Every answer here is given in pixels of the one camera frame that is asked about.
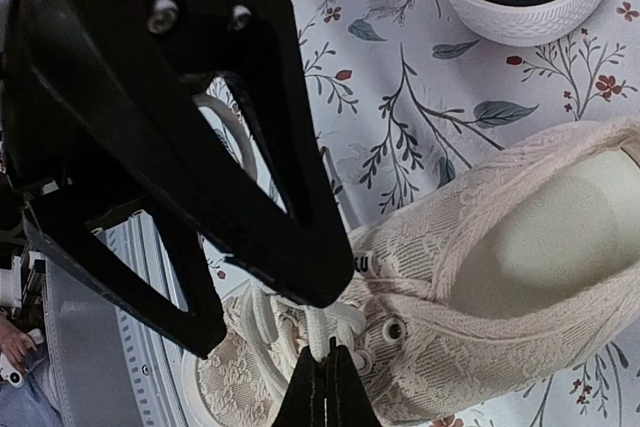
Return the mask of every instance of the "shoe sole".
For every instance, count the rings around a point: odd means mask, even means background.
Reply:
[[[450,0],[460,20],[477,34],[500,44],[548,44],[578,28],[602,0],[553,0],[510,6],[487,0]]]

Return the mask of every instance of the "shoe eyelet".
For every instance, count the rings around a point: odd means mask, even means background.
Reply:
[[[366,350],[356,350],[355,353],[364,359],[364,366],[358,369],[358,374],[367,375],[373,369],[373,360],[371,359],[371,355],[369,355],[369,352]]]
[[[389,319],[382,326],[382,338],[387,344],[402,342],[407,336],[407,327],[400,319]]]

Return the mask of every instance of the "white shoelace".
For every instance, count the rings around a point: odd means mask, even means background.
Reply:
[[[365,358],[366,352],[355,351],[355,338],[364,332],[366,326],[366,318],[362,312],[341,302],[335,302],[326,309],[301,307],[287,299],[268,293],[261,284],[253,281],[245,298],[245,304],[241,307],[243,330],[267,389],[276,402],[279,403],[284,398],[288,382],[285,374],[273,362],[269,347],[278,342],[282,358],[286,363],[283,368],[290,375],[298,362],[300,347],[305,342],[295,332],[297,320],[285,315],[276,319],[271,304],[272,298],[286,307],[304,312],[308,345],[314,359],[321,361],[329,355],[329,339],[335,336],[338,344],[345,345],[350,350],[355,367],[358,370],[365,368],[368,362]],[[332,329],[329,327],[328,319],[335,321]]]

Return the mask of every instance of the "floral pattern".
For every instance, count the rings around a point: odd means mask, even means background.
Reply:
[[[447,0],[291,1],[318,145],[350,226],[549,126],[639,113],[640,0],[604,0],[575,32],[536,48],[478,38]],[[223,84],[211,93],[242,120]],[[224,293],[241,275],[205,248]],[[639,333],[640,323],[574,369],[423,427],[638,425]]]

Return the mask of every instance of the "lace fabric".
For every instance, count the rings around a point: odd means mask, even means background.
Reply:
[[[561,169],[606,149],[640,150],[639,126],[622,120],[547,130],[350,234],[354,251],[373,251],[378,263],[376,278],[355,274],[339,301],[366,318],[350,347],[370,354],[361,378],[383,425],[443,417],[525,386],[585,359],[637,317],[640,265],[521,318],[473,318],[447,301],[457,269],[491,226]],[[198,368],[203,400],[225,427],[269,426],[281,400],[247,341],[243,308],[251,295],[243,287],[225,301],[229,336]],[[270,301],[280,337],[295,339],[265,349],[286,382],[293,347],[309,342],[309,332],[299,309]],[[390,319],[404,327],[397,342],[385,337]],[[335,319],[328,329],[337,331]]]

